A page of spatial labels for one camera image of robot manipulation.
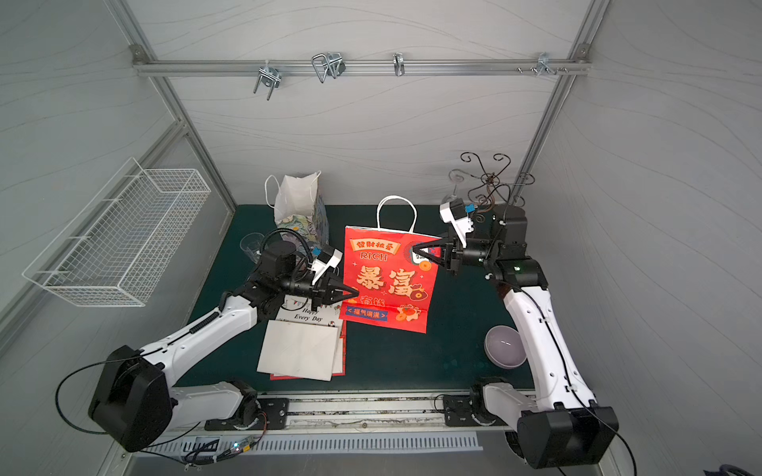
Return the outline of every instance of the white wall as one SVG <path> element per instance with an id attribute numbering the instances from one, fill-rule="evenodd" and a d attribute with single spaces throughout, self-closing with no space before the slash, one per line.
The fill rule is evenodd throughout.
<path id="1" fill-rule="evenodd" d="M 762 474 L 760 24 L 755 0 L 614 0 L 524 194 L 641 474 Z"/>
<path id="2" fill-rule="evenodd" d="M 17 0 L 0 15 L 0 309 L 21 271 L 131 156 L 174 120 L 130 67 L 124 36 L 102 0 Z M 182 139 L 158 166 L 200 168 Z M 69 429 L 58 381 L 178 328 L 195 301 L 227 217 L 213 192 L 145 308 L 76 308 L 49 296 L 0 358 L 2 474 L 95 474 L 113 442 Z M 86 409 L 100 369 L 62 391 L 70 418 Z"/>
<path id="3" fill-rule="evenodd" d="M 0 310 L 21 271 L 174 120 L 125 43 L 100 0 L 3 4 Z"/>
<path id="4" fill-rule="evenodd" d="M 160 59 L 566 57 L 589 0 L 130 0 Z M 478 152 L 515 177 L 554 78 L 283 79 L 272 99 L 256 78 L 175 78 L 178 95 L 239 203 L 264 203 L 264 179 L 322 169 L 326 203 L 378 203 L 391 193 L 439 203 L 452 168 Z"/>

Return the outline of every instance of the white envelope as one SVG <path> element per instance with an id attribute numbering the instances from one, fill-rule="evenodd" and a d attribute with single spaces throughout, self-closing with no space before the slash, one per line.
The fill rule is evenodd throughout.
<path id="1" fill-rule="evenodd" d="M 331 375 L 344 373 L 344 338 L 339 337 L 336 340 L 336 353 L 334 354 L 334 366 Z M 285 377 L 282 373 L 274 373 L 273 377 Z"/>
<path id="2" fill-rule="evenodd" d="M 269 321 L 257 372 L 330 381 L 337 341 L 336 327 Z"/>

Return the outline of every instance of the black cable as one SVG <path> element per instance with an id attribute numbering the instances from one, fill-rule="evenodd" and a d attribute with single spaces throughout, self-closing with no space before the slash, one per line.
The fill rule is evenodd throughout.
<path id="1" fill-rule="evenodd" d="M 511 195 L 514 192 L 514 189 L 512 189 L 511 186 L 508 185 L 508 184 L 499 184 L 497 187 L 495 187 L 493 192 L 495 192 L 499 187 L 508 187 L 508 199 L 507 200 L 503 199 L 503 200 L 505 200 L 505 203 L 503 204 L 503 219 L 502 219 L 503 225 L 501 225 L 501 226 L 505 227 L 505 214 L 508 211 L 508 200 L 511 199 Z M 485 257 L 485 259 L 488 259 L 490 257 L 490 255 L 492 254 L 492 247 L 495 246 L 495 243 L 497 241 L 498 241 L 498 233 L 495 233 L 495 236 L 492 238 L 492 240 L 490 240 L 489 246 L 487 247 L 487 256 Z"/>
<path id="2" fill-rule="evenodd" d="M 558 342 L 558 341 L 555 339 L 555 335 L 553 334 L 553 331 L 552 331 L 552 329 L 550 328 L 550 324 L 548 324 L 548 321 L 547 321 L 547 319 L 545 319 L 545 315 L 543 314 L 543 310 L 542 310 L 542 308 L 540 308 L 539 304 L 537 304 L 537 301 L 535 301 L 535 300 L 534 300 L 534 298 L 531 296 L 531 294 L 529 294 L 528 292 L 524 291 L 524 290 L 523 290 L 523 289 L 521 289 L 519 286 L 516 286 L 516 285 L 514 285 L 514 284 L 510 284 L 510 283 L 508 283 L 508 284 L 511 286 L 511 288 L 513 288 L 513 289 L 518 289 L 519 291 L 521 291 L 521 292 L 523 292 L 525 295 L 527 295 L 527 296 L 529 297 L 529 299 L 531 299 L 531 300 L 532 300 L 532 302 L 534 303 L 535 307 L 537 308 L 537 311 L 539 311 L 539 315 L 540 315 L 540 317 L 542 317 L 542 318 L 543 318 L 543 322 L 545 322 L 545 326 L 548 328 L 548 332 L 550 333 L 550 337 L 553 339 L 553 343 L 555 344 L 555 349 L 556 349 L 556 350 L 558 350 L 558 352 L 559 352 L 559 356 L 561 356 L 561 363 L 562 363 L 562 364 L 563 364 L 563 366 L 564 366 L 564 373 L 566 374 L 566 381 L 567 381 L 567 383 L 569 384 L 569 389 L 568 389 L 568 390 L 571 392 L 571 394 L 572 394 L 572 395 L 574 395 L 574 398 L 575 398 L 575 399 L 576 399 L 576 400 L 579 402 L 579 404 L 580 404 L 580 405 L 581 405 L 581 406 L 582 406 L 582 407 L 583 407 L 585 410 L 587 410 L 587 411 L 588 411 L 588 413 L 589 413 L 590 415 L 592 415 L 593 417 L 595 417 L 595 419 L 596 419 L 596 420 L 598 420 L 598 421 L 599 421 L 601 424 L 603 424 L 603 425 L 604 425 L 606 428 L 608 428 L 609 430 L 611 430 L 611 431 L 614 433 L 614 435 L 618 436 L 618 437 L 619 437 L 619 439 L 621 439 L 621 440 L 622 440 L 622 443 L 624 443 L 624 446 L 625 446 L 625 448 L 627 448 L 627 452 L 629 453 L 629 457 L 630 457 L 630 459 L 632 459 L 632 474 L 633 474 L 633 476 L 638 476 L 638 465 L 637 465 L 637 463 L 636 463 L 636 461 L 635 461 L 635 455 L 632 453 L 632 450 L 630 449 L 630 447 L 629 447 L 629 444 L 627 443 L 627 440 L 625 440 L 625 439 L 624 439 L 624 437 L 623 437 L 622 435 L 620 435 L 618 431 L 616 431 L 614 428 L 612 428 L 611 426 L 609 426 L 609 424 L 608 424 L 608 423 L 606 423 L 605 421 L 601 420 L 601 419 L 600 419 L 600 418 L 599 418 L 599 417 L 598 417 L 598 416 L 597 416 L 597 415 L 596 415 L 596 414 L 595 414 L 595 413 L 594 413 L 594 412 L 593 412 L 593 411 L 592 411 L 590 408 L 586 407 L 586 406 L 585 406 L 585 404 L 582 402 L 582 400 L 581 400 L 581 399 L 579 398 L 579 396 L 577 395 L 577 392 L 576 392 L 576 391 L 575 391 L 573 388 L 571 388 L 571 385 L 572 385 L 572 381 L 571 381 L 571 379 L 569 378 L 569 372 L 568 372 L 568 368 L 566 367 L 566 358 L 564 357 L 564 354 L 563 354 L 563 352 L 561 352 L 561 346 L 559 346 L 559 342 Z"/>
<path id="3" fill-rule="evenodd" d="M 162 458 L 171 459 L 172 461 L 174 461 L 176 463 L 180 463 L 183 466 L 190 464 L 190 463 L 182 462 L 179 459 L 172 458 L 171 456 L 163 455 L 162 453 L 156 453 L 156 452 L 153 452 L 153 451 L 146 451 L 145 449 L 140 449 L 138 451 L 141 452 L 141 453 L 147 453 L 149 455 L 156 455 L 156 456 L 161 456 Z"/>
<path id="4" fill-rule="evenodd" d="M 312 258 L 310 256 L 309 244 L 307 243 L 307 240 L 305 240 L 302 235 L 295 232 L 291 228 L 276 228 L 272 232 L 267 233 L 262 239 L 262 243 L 259 245 L 260 253 L 264 252 L 264 249 L 265 247 L 267 247 L 267 243 L 269 242 L 269 240 L 271 240 L 275 235 L 279 235 L 280 233 L 288 233 L 290 235 L 296 236 L 296 239 L 299 240 L 299 243 L 302 245 L 302 248 L 304 248 L 304 253 L 305 253 L 304 256 L 307 258 L 307 263 L 312 264 Z"/>
<path id="5" fill-rule="evenodd" d="M 161 350 L 161 347 L 156 349 L 156 350 L 152 350 L 151 352 L 148 352 L 148 353 L 144 353 L 144 354 L 137 355 L 137 356 L 132 356 L 132 357 L 127 357 L 126 359 L 104 360 L 102 362 L 92 363 L 90 365 L 87 365 L 87 366 L 84 366 L 84 367 L 80 367 L 79 369 L 76 369 L 74 372 L 68 374 L 66 377 L 64 377 L 61 380 L 61 382 L 59 382 L 58 387 L 56 387 L 56 410 L 58 411 L 58 415 L 59 415 L 59 417 L 61 417 L 61 420 L 63 420 L 63 422 L 66 423 L 67 425 L 69 425 L 71 428 L 73 428 L 73 429 L 75 429 L 77 431 L 81 431 L 83 433 L 89 433 L 91 435 L 107 435 L 108 433 L 105 432 L 105 431 L 86 430 L 86 429 L 84 429 L 84 428 L 82 428 L 80 426 L 76 426 L 74 423 L 69 421 L 69 418 L 66 418 L 66 416 L 64 416 L 63 410 L 61 410 L 61 403 L 59 401 L 59 394 L 61 393 L 61 387 L 63 386 L 63 383 L 66 382 L 67 380 L 69 380 L 69 377 L 73 376 L 74 374 L 80 373 L 82 370 L 89 369 L 90 367 L 102 366 L 102 365 L 105 365 L 107 363 L 126 362 L 127 360 L 132 360 L 132 359 L 137 359 L 139 357 L 149 356 L 152 353 L 158 352 L 160 350 Z"/>
<path id="6" fill-rule="evenodd" d="M 196 424 L 194 425 L 194 427 L 193 427 L 193 428 L 191 428 L 190 430 L 188 430 L 187 432 L 183 433 L 183 434 L 182 434 L 182 435 L 180 435 L 180 436 L 176 436 L 175 438 L 172 438 L 172 439 L 168 439 L 167 441 L 162 441 L 162 442 L 160 442 L 160 443 L 154 443 L 154 444 L 152 444 L 152 445 L 148 445 L 146 448 L 152 448 L 153 446 L 161 446 L 161 445 L 163 445 L 164 443 L 171 443 L 171 442 L 173 442 L 173 441 L 176 441 L 176 440 L 178 440 L 178 439 L 182 438 L 183 436 L 187 435 L 187 434 L 188 434 L 188 433 L 190 433 L 191 431 L 195 430 L 195 429 L 196 429 L 196 428 L 197 428 L 199 425 L 201 425 L 201 422 L 198 422 L 198 423 L 196 423 Z"/>
<path id="7" fill-rule="evenodd" d="M 304 276 L 307 276 L 307 273 L 309 272 L 310 266 L 305 264 L 306 258 L 307 258 L 306 256 L 303 256 L 299 260 L 299 263 L 297 263 L 296 266 L 293 268 L 293 271 L 291 272 L 291 280 L 292 281 L 294 281 L 294 282 L 301 281 L 301 280 L 304 279 Z M 304 271 L 302 272 L 302 276 L 299 276 L 297 278 L 296 277 L 296 273 L 299 271 L 299 267 L 301 267 L 303 264 L 304 264 Z M 309 301 L 309 298 L 305 299 L 304 302 L 302 303 L 302 305 L 300 307 L 296 308 L 296 309 L 288 309 L 287 307 L 285 307 L 286 306 L 285 303 L 280 305 L 280 308 L 283 309 L 284 311 L 293 311 L 293 312 L 295 312 L 295 311 L 301 311 L 302 309 L 304 309 L 304 306 L 307 305 L 308 301 Z"/>
<path id="8" fill-rule="evenodd" d="M 203 445 L 199 446 L 195 450 L 187 453 L 185 456 L 183 456 L 183 461 L 188 463 L 188 464 L 191 464 L 191 465 L 199 465 L 199 466 L 211 465 L 212 463 L 214 463 L 214 459 L 215 459 L 214 457 L 212 457 L 212 456 L 205 456 L 204 459 L 198 459 L 198 455 L 203 450 L 209 448 L 210 446 L 212 446 L 212 445 L 214 445 L 216 443 L 219 443 L 219 438 L 218 439 L 213 439 L 212 441 L 210 441 L 208 443 L 204 443 Z"/>
<path id="9" fill-rule="evenodd" d="M 191 333 L 190 331 L 186 332 L 185 334 L 181 335 L 181 336 L 180 336 L 180 337 L 178 337 L 177 339 L 174 339 L 172 342 L 168 343 L 167 345 L 168 345 L 168 346 L 171 346 L 173 343 L 177 342 L 178 340 L 182 339 L 183 337 L 187 336 L 187 335 L 188 335 L 188 334 L 190 334 L 190 333 Z"/>
<path id="10" fill-rule="evenodd" d="M 444 393 L 440 393 L 439 395 L 437 395 L 436 397 L 434 397 L 434 411 L 436 411 L 436 412 L 439 412 L 439 413 L 441 413 L 441 414 L 443 414 L 443 413 L 444 413 L 444 398 L 445 398 L 446 396 L 447 396 L 447 394 L 444 394 Z M 437 399 L 438 399 L 439 397 L 442 397 L 442 409 L 441 409 L 441 410 L 440 410 L 439 408 L 437 408 Z"/>

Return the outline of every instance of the wavy pattern wall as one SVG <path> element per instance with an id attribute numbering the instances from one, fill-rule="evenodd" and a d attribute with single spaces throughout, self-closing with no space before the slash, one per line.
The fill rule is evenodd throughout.
<path id="1" fill-rule="evenodd" d="M 762 473 L 760 24 L 755 0 L 614 0 L 525 193 L 640 474 Z"/>
<path id="2" fill-rule="evenodd" d="M 130 0 L 160 59 L 566 57 L 588 0 L 558 2 L 150 2 Z M 285 78 L 267 102 L 254 78 L 173 84 L 239 203 L 264 203 L 269 174 L 323 170 L 326 203 L 396 193 L 439 203 L 464 151 L 513 159 L 512 180 L 554 78 Z"/>

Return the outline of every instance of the paper bag handle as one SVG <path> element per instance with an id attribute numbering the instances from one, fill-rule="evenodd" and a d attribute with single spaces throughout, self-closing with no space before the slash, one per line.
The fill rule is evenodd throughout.
<path id="1" fill-rule="evenodd" d="M 381 200 L 381 202 L 378 205 L 378 208 L 376 208 L 376 227 L 379 230 L 380 229 L 384 229 L 384 228 L 381 228 L 381 207 L 383 206 L 384 203 L 386 203 L 386 202 L 388 202 L 390 200 L 394 200 L 395 198 L 396 199 L 400 199 L 400 200 L 404 200 L 413 209 L 413 224 L 410 225 L 410 230 L 408 230 L 408 233 L 412 233 L 413 232 L 413 228 L 415 228 L 415 220 L 418 219 L 418 211 L 415 209 L 415 205 L 413 205 L 413 202 L 411 202 L 410 200 L 404 198 L 403 196 L 399 196 L 399 195 L 385 196 L 383 198 L 383 200 Z"/>
<path id="2" fill-rule="evenodd" d="M 275 208 L 275 205 L 270 205 L 270 200 L 267 198 L 267 182 L 270 181 L 271 178 L 275 178 L 274 175 L 271 175 L 270 177 L 264 179 L 264 201 L 267 205 L 269 205 L 270 208 Z M 278 183 L 278 179 L 275 178 L 275 184 L 278 186 L 278 191 L 280 192 L 280 184 Z"/>

